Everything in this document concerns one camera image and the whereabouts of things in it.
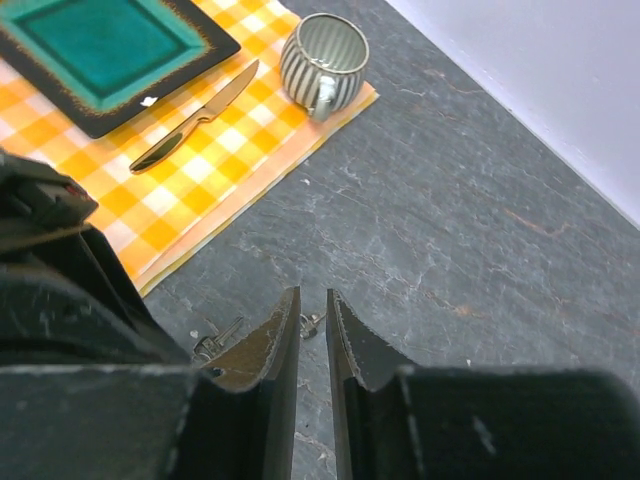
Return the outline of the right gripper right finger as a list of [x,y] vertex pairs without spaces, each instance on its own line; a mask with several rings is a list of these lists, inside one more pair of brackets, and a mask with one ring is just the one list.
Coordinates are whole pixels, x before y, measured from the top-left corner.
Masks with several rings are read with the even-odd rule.
[[427,367],[327,293],[341,479],[635,479],[639,402],[594,369]]

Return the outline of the keyring with keys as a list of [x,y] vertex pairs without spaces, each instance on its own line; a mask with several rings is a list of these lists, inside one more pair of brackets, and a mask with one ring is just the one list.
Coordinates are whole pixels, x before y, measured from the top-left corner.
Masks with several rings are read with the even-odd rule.
[[[308,340],[318,333],[320,323],[326,318],[326,314],[301,314],[299,316],[300,337]],[[193,347],[192,363],[204,365],[219,357],[225,350],[225,343],[236,333],[244,321],[242,316],[236,317],[233,322],[214,336],[202,337]]]

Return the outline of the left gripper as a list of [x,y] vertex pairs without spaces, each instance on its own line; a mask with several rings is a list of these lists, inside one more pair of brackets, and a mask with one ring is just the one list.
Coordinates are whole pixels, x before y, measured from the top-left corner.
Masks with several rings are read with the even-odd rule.
[[97,202],[50,165],[1,154],[1,363],[186,364],[106,237]]

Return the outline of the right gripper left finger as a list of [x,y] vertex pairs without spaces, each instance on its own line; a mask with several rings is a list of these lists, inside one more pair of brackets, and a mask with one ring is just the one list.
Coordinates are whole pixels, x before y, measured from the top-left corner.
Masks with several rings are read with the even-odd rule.
[[5,479],[286,479],[300,291],[208,365],[23,364],[1,371]]

